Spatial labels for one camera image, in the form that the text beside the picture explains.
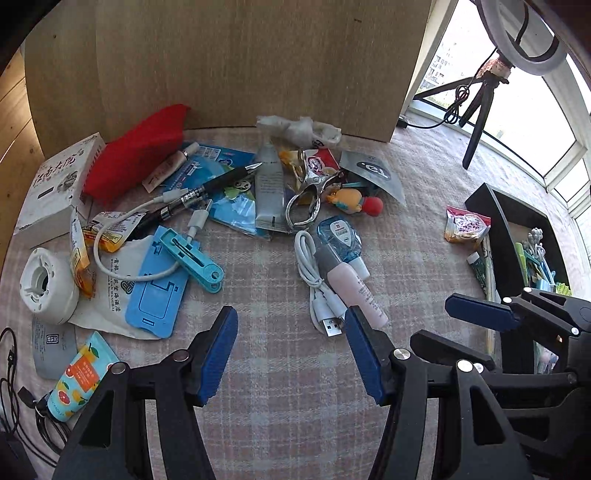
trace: snack package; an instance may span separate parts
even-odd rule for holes
[[[51,416],[67,421],[88,403],[107,370],[118,361],[99,332],[93,333],[47,397]]]
[[[91,298],[95,286],[94,278],[88,271],[90,258],[86,250],[84,233],[78,218],[78,211],[72,211],[70,220],[70,271],[74,277],[74,283],[85,297]]]
[[[95,243],[96,234],[107,221],[123,216],[124,212],[100,212],[88,224],[82,228],[84,242],[91,248]],[[138,212],[122,222],[111,226],[102,234],[99,240],[99,249],[108,253],[116,252],[129,237],[135,226],[139,223],[146,212]]]
[[[451,243],[480,242],[491,229],[491,219],[479,213],[447,207],[443,237]]]

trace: white usb cable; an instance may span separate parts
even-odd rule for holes
[[[100,238],[102,237],[103,233],[105,233],[109,228],[111,228],[116,223],[122,222],[123,220],[131,217],[133,214],[139,212],[140,210],[142,210],[146,207],[149,207],[150,205],[154,205],[156,203],[173,202],[173,201],[181,198],[187,192],[188,192],[188,189],[175,189],[175,190],[170,190],[169,192],[164,192],[164,194],[162,194],[161,196],[153,198],[152,200],[145,202],[141,205],[138,205],[136,208],[130,210],[125,215],[115,218],[111,222],[106,222],[103,225],[103,227],[96,234],[95,243],[92,246],[93,247],[92,251],[95,256],[96,266],[99,267],[99,270],[101,272],[103,272],[105,275],[116,278],[117,280],[126,280],[126,281],[151,281],[151,280],[157,280],[159,278],[168,277],[169,275],[174,273],[176,271],[176,269],[179,267],[178,262],[175,262],[172,267],[167,268],[166,270],[164,270],[160,273],[155,273],[153,275],[141,275],[141,276],[139,275],[136,277],[129,277],[127,275],[121,275],[121,274],[115,273],[115,272],[109,270],[108,268],[106,268],[101,263],[100,256],[99,256],[99,241],[100,241]],[[200,231],[201,229],[203,229],[203,225],[205,224],[205,220],[207,220],[207,216],[209,215],[210,207],[211,207],[211,201],[208,203],[206,210],[196,210],[195,212],[193,212],[193,214],[191,215],[191,219],[189,220],[189,234],[187,236],[187,241],[191,242],[193,240],[195,234],[197,234],[197,231]]]
[[[345,318],[347,307],[320,276],[314,258],[314,239],[306,231],[297,232],[294,250],[300,277],[310,287],[310,318],[314,327],[324,335],[340,334],[339,322]]]

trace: rubber toy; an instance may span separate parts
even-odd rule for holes
[[[357,189],[340,189],[328,195],[326,201],[345,213],[365,212],[372,217],[377,217],[384,208],[382,200],[377,197],[363,197]]]

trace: black pen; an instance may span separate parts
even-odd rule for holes
[[[209,195],[233,185],[238,180],[242,180],[244,177],[253,173],[261,165],[262,163],[253,163],[246,167],[233,168],[218,177],[208,180],[199,188],[189,190],[181,198],[170,202],[166,207],[146,213],[134,228],[134,231],[131,232],[127,240],[136,240],[145,237],[148,230],[153,226],[168,220],[181,210],[190,208],[192,205],[204,200]]]

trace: tripod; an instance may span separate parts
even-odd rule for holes
[[[430,90],[425,90],[424,92],[418,93],[413,97],[413,99],[421,100],[441,92],[455,90],[460,85],[469,85],[470,80],[471,78],[468,77],[462,80],[458,80],[456,82],[446,83],[445,85],[441,85],[439,87],[435,87]],[[472,136],[470,137],[470,142],[468,143],[466,153],[464,153],[464,158],[462,160],[462,166],[466,170],[470,166],[470,162],[472,161],[472,157],[474,156],[474,152],[476,151],[476,147],[478,146],[478,142],[480,141],[482,132],[484,131],[486,119],[488,118],[488,114],[491,111],[492,99],[495,97],[495,88],[497,88],[500,83],[509,83],[509,80],[503,77],[499,77],[498,75],[488,70],[484,72],[484,74],[480,78],[473,80],[472,84],[474,83],[482,83],[482,85],[480,86],[480,89],[474,97],[474,100],[472,100],[472,102],[466,109],[466,112],[464,112],[464,114],[458,120],[458,125],[460,127],[463,127],[464,125],[466,125],[466,123],[472,117],[472,115],[474,115],[476,110],[478,110],[478,108],[480,107],[480,112],[478,112],[478,118],[474,125]]]

